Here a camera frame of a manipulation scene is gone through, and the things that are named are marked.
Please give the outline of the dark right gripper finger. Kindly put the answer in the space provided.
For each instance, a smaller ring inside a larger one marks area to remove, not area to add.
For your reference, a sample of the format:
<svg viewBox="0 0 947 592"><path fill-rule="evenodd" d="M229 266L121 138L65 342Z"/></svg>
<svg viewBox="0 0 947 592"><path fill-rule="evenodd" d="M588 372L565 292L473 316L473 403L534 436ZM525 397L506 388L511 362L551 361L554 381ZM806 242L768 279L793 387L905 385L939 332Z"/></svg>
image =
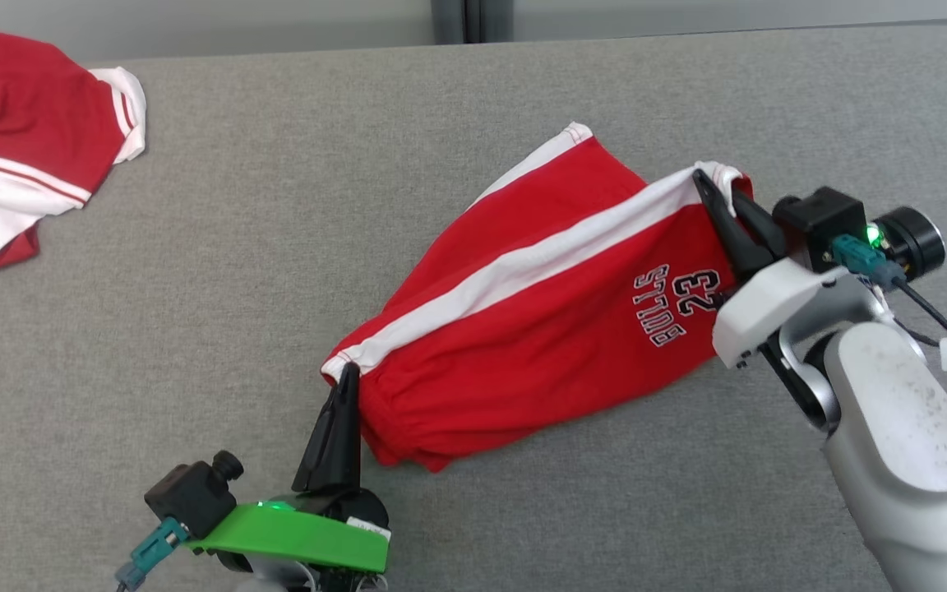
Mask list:
<svg viewBox="0 0 947 592"><path fill-rule="evenodd" d="M771 214L746 192L732 190L728 254L732 260L779 260L786 257L784 233Z"/></svg>
<svg viewBox="0 0 947 592"><path fill-rule="evenodd" d="M736 214L729 213L723 193L707 173L703 169L696 169L692 173L692 180L732 269L734 280L750 280L764 267L770 266L770 251L748 235Z"/></svg>

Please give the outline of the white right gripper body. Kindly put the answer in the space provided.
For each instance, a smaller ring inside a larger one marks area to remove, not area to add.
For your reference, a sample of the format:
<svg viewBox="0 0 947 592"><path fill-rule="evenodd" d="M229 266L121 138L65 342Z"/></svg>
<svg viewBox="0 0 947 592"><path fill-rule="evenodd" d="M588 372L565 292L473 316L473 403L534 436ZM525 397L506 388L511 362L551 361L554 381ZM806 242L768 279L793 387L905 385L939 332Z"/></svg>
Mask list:
<svg viewBox="0 0 947 592"><path fill-rule="evenodd" d="M944 265L940 230L913 207L901 206L867 220L863 206L775 206L775 224L784 233L787 254L736 291L718 311L713 347L727 368L740 367L760 351L782 359L779 332L792 323L797 340L837 322L825 315L842 286L860 285L871 318L897 326L886 294Z"/></svg>

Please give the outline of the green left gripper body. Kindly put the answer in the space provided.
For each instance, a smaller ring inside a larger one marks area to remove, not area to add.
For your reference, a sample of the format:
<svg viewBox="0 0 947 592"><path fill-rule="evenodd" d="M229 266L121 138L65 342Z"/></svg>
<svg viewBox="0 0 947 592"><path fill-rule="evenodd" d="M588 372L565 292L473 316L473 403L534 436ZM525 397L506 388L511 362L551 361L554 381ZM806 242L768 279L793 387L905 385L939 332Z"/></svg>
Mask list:
<svg viewBox="0 0 947 592"><path fill-rule="evenodd" d="M390 515L368 488L292 494L240 503L203 539L187 548L256 556L320 568L383 574L390 554Z"/></svg>

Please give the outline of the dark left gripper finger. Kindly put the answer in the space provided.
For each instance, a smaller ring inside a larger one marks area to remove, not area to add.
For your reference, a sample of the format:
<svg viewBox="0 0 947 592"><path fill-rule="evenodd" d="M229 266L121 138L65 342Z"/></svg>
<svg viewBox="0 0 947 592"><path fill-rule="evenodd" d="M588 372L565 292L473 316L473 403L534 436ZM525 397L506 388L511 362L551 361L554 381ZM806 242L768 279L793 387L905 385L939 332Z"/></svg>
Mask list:
<svg viewBox="0 0 947 592"><path fill-rule="evenodd" d="M338 390L339 385L331 387L326 403L323 405L315 424L313 424L311 436L309 436L306 443L299 467L294 473L293 492L316 491L320 488L335 487L342 483L337 462L335 462L334 443L332 442L338 407Z"/></svg>
<svg viewBox="0 0 947 592"><path fill-rule="evenodd" d="M361 372L356 363L346 363L335 394L334 483L340 488L358 488L361 475L361 415L358 408Z"/></svg>

